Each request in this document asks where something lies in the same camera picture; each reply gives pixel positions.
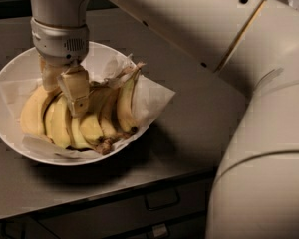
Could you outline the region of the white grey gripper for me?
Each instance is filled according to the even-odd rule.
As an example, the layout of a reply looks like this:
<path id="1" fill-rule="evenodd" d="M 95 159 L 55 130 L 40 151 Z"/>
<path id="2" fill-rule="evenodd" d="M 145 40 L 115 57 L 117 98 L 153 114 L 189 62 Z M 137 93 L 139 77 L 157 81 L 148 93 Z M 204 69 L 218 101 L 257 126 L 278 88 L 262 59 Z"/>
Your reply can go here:
<path id="1" fill-rule="evenodd" d="M 89 73 L 81 65 L 70 68 L 68 65 L 74 61 L 80 63 L 88 54 L 90 31 L 86 19 L 80 18 L 76 25 L 70 26 L 46 24 L 32 18 L 31 28 L 34 46 L 41 55 L 44 89 L 52 92 L 59 84 L 71 115 L 81 117 L 89 107 Z"/>

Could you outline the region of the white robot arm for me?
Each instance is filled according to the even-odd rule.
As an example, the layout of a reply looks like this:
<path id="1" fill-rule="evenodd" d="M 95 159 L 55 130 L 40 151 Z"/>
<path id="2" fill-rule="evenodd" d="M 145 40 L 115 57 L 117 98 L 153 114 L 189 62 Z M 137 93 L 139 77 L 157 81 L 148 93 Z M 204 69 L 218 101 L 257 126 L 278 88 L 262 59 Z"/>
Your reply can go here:
<path id="1" fill-rule="evenodd" d="M 69 193 L 125 179 L 131 204 L 108 207 L 109 228 L 299 239 L 299 12 L 275 0 L 110 1 L 143 23 L 175 99 L 120 155 L 37 174 Z"/>

